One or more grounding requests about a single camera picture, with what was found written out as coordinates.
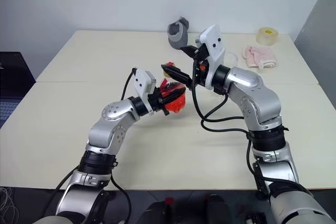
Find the floor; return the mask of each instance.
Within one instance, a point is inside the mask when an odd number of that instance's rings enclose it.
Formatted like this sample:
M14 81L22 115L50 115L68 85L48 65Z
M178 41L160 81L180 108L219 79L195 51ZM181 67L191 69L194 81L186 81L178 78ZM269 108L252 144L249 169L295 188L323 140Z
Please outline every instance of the floor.
M336 219L336 189L332 190L313 190L315 199L325 208L333 219ZM20 211L18 224L27 224L36 221L41 209L50 196L51 190L15 188L14 202ZM269 224L275 221L271 215L269 202L260 201L255 196L253 190L183 190L183 191L128 191L132 201L132 216L130 224L134 224L147 207L156 201L163 201L167 197L175 199L176 215L178 216L197 216L202 211L203 201L206 195L216 193L222 196L234 218L234 223L245 223L245 217L253 211L264 212ZM60 191L55 201L48 209L47 215L55 213L58 200L61 198ZM115 198L109 202L105 214L106 224L115 224L127 216L127 202L124 196L117 192Z

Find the pink cloth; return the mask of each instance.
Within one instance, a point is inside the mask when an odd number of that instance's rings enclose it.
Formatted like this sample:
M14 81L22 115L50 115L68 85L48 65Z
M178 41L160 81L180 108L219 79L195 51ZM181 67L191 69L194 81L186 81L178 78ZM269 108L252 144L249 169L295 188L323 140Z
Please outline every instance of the pink cloth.
M243 57L250 68L273 68L277 65L275 55L269 47L247 46L243 52Z

